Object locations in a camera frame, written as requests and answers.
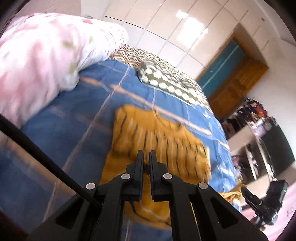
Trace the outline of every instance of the bed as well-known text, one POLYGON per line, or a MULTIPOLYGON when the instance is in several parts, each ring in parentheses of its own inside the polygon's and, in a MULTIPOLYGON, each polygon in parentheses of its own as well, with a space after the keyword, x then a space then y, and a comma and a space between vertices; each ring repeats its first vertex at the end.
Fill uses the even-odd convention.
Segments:
MULTIPOLYGON (((76 88, 60 93, 22 131, 71 178, 86 185, 100 181, 111 147, 116 109, 124 104, 155 109, 163 117, 182 123, 210 148, 210 185, 219 192, 230 191, 237 184, 235 169, 223 129, 206 98, 203 95, 200 104, 193 107, 143 85, 136 69, 149 58, 158 61, 166 71, 184 75, 157 56, 124 45, 111 59, 81 71, 76 88)), ((0 208, 26 233, 74 194, 56 181, 12 141, 1 148, 0 208)), ((169 229, 155 229, 131 220, 124 220, 122 232, 123 240, 147 239, 147 235, 149 239, 171 240, 169 229)))

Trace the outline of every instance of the pillow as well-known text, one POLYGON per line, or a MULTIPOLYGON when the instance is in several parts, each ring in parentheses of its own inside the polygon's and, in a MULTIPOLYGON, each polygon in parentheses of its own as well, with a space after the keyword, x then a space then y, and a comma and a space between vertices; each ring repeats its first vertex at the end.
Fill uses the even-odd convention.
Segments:
POLYGON ((202 99, 198 84, 182 79, 171 73, 165 73, 162 67, 153 60, 144 60, 139 69, 138 77, 143 84, 157 88, 172 95, 188 105, 198 105, 202 99))
POLYGON ((0 113, 21 127, 60 91, 70 91, 78 72, 114 54, 128 40, 116 24, 58 13, 13 22, 0 39, 0 113))

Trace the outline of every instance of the silver screw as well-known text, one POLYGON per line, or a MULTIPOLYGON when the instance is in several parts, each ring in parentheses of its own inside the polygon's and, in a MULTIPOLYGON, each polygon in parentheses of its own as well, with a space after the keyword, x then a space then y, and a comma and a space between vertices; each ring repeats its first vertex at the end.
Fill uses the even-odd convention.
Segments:
POLYGON ((96 187, 96 184, 94 184, 94 183, 88 183, 87 185, 86 185, 86 189, 88 189, 88 190, 92 190, 92 189, 94 189, 96 187))
POLYGON ((199 183, 198 184, 200 189, 207 189, 208 185, 206 183, 199 183))
POLYGON ((173 177, 173 175, 170 174, 170 173, 166 173, 166 174, 163 175, 164 179, 172 179, 172 177, 173 177))
POLYGON ((129 175, 128 173, 123 173, 121 175, 121 178, 124 179, 124 180, 127 180, 127 179, 130 179, 131 175, 129 175))

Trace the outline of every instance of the folded yellow shirt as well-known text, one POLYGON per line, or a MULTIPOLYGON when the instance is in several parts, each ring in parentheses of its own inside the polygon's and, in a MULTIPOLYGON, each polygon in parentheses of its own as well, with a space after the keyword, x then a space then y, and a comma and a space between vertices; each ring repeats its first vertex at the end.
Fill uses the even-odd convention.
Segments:
MULTIPOLYGON (((112 149, 106 158, 100 184, 108 183, 122 174, 126 166, 136 160, 138 150, 156 151, 157 161, 167 165, 168 171, 184 182, 208 183, 211 178, 210 151, 183 125, 173 123, 154 111, 125 105, 116 111, 112 149)), ((227 201, 241 197, 240 188, 221 194, 227 201)), ((170 228, 168 202, 154 202, 150 177, 144 174, 143 195, 140 202, 126 203, 125 215, 150 226, 170 228)))

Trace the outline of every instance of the pink clothing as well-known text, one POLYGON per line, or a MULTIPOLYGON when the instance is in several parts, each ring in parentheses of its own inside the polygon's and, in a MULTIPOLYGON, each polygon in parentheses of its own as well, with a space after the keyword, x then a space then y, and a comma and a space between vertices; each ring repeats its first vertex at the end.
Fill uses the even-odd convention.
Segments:
POLYGON ((78 72, 114 54, 128 40, 115 23, 65 14, 17 19, 0 39, 0 113, 21 127, 60 91, 70 91, 78 72))

